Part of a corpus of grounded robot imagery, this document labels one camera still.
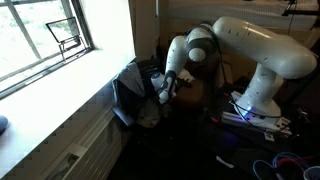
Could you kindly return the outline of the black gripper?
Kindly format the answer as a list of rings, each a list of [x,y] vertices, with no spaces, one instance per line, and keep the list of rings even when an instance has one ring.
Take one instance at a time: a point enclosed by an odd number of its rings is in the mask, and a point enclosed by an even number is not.
[[[164,104],[175,95],[175,80],[171,77],[166,78],[159,91],[159,102]]]

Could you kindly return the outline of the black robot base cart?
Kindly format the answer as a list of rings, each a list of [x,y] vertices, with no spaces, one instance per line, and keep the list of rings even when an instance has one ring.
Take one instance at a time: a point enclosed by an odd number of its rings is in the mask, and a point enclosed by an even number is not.
[[[291,152],[311,165],[320,164],[319,131],[294,129],[266,132],[251,125],[230,125],[222,118],[223,110],[230,110],[229,97],[219,94],[212,107],[203,110],[198,141],[224,160],[245,167],[256,159],[270,160],[279,153]]]

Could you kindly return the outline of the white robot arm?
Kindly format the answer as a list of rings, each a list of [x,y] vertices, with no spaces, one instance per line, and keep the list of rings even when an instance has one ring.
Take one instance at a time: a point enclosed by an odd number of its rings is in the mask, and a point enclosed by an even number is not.
[[[279,117],[281,111],[273,96],[282,82],[304,77],[317,66],[312,52],[293,38],[223,16],[212,25],[200,24],[172,40],[165,75],[153,81],[159,101],[165,103],[171,99],[177,75],[188,60],[199,63],[219,50],[232,51],[257,62],[249,86],[234,105],[240,115]]]

